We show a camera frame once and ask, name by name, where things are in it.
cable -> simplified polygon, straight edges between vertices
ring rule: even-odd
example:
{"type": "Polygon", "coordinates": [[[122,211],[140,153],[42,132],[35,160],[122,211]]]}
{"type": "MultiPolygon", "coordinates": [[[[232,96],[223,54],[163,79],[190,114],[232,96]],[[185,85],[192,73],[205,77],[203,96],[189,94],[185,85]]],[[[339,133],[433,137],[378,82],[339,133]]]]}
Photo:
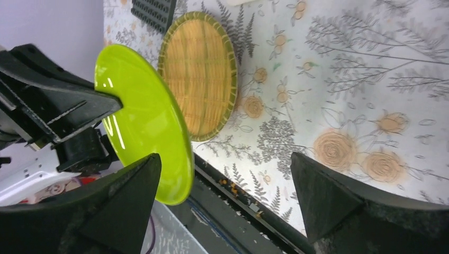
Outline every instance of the cable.
{"type": "Polygon", "coordinates": [[[150,223],[151,223],[151,234],[153,236],[152,240],[151,240],[151,244],[150,244],[150,248],[148,249],[147,252],[145,252],[145,254],[150,254],[151,251],[153,251],[154,245],[156,243],[156,228],[154,225],[154,221],[153,221],[153,216],[150,215],[150,223]]]}
{"type": "Polygon", "coordinates": [[[236,251],[236,253],[237,254],[242,254],[241,252],[240,252],[240,250],[239,249],[237,249],[237,247],[226,237],[226,235],[225,234],[223,234],[221,231],[220,231],[220,229],[218,229],[217,228],[217,226],[215,226],[215,224],[212,222],[212,221],[210,221],[207,217],[206,217],[206,215],[204,215],[204,213],[202,213],[201,211],[200,211],[200,209],[198,209],[198,207],[196,207],[196,205],[192,202],[192,201],[190,201],[189,200],[190,199],[190,197],[186,200],[186,202],[190,205],[190,207],[193,209],[193,210],[195,210],[195,212],[198,214],[198,216],[199,217],[201,217],[201,219],[203,219],[212,229],[213,229],[213,231],[215,232],[215,233],[217,233],[221,238],[223,238],[223,240],[227,243],[227,244],[229,244],[229,246],[231,246],[231,248],[233,248],[234,249],[234,251],[236,251]]]}

black perforated tray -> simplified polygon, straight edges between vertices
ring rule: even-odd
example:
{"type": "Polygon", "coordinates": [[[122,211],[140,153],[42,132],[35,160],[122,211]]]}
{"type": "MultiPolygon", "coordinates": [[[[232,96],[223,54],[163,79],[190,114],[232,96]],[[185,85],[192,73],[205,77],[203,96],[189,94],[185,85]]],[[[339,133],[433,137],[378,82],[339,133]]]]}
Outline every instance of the black perforated tray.
{"type": "Polygon", "coordinates": [[[162,34],[172,24],[176,0],[132,0],[131,13],[162,34]]]}

green plate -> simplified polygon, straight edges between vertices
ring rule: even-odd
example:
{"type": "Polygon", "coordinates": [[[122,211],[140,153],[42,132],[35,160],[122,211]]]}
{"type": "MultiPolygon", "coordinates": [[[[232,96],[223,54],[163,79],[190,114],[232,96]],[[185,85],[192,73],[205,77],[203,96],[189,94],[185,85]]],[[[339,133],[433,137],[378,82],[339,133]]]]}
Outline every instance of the green plate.
{"type": "Polygon", "coordinates": [[[193,184],[193,152],[181,110],[157,71],[123,45],[104,48],[95,66],[95,90],[118,97],[123,109],[103,119],[124,166],[158,153],[162,171],[156,200],[176,205],[193,184]]]}

blue cable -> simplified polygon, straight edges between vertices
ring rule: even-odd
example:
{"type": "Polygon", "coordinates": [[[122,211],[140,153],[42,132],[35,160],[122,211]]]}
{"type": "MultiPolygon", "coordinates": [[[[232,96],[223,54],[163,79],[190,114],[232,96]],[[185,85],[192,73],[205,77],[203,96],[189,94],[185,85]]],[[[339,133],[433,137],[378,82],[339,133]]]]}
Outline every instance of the blue cable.
{"type": "Polygon", "coordinates": [[[234,244],[231,243],[231,241],[226,237],[226,235],[223,234],[223,233],[217,228],[217,226],[215,226],[215,224],[213,224],[213,222],[210,221],[210,220],[206,217],[206,215],[204,215],[204,214],[200,211],[200,209],[198,209],[198,207],[196,207],[196,205],[195,205],[192,201],[190,201],[189,199],[187,199],[186,202],[190,205],[190,207],[191,207],[193,210],[195,210],[195,212],[198,214],[198,216],[201,217],[201,219],[204,220],[204,221],[205,221],[205,222],[206,222],[206,223],[213,229],[213,231],[214,231],[215,233],[217,233],[221,238],[223,238],[223,240],[224,240],[227,244],[229,244],[229,246],[231,246],[231,247],[237,252],[237,254],[242,254],[242,253],[240,252],[240,250],[238,250],[237,247],[236,247],[234,244]]]}

tablecloth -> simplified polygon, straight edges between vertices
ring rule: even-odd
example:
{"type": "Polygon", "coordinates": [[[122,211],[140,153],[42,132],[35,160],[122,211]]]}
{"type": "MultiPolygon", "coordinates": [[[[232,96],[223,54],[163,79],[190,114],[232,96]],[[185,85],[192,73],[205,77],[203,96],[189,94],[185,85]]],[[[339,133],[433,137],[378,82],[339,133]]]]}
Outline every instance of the tablecloth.
{"type": "MultiPolygon", "coordinates": [[[[163,36],[104,1],[104,42],[153,66],[163,36]]],[[[178,0],[214,16],[238,59],[236,110],[194,151],[305,234],[293,151],[369,185],[449,204],[447,0],[178,0]]]]}

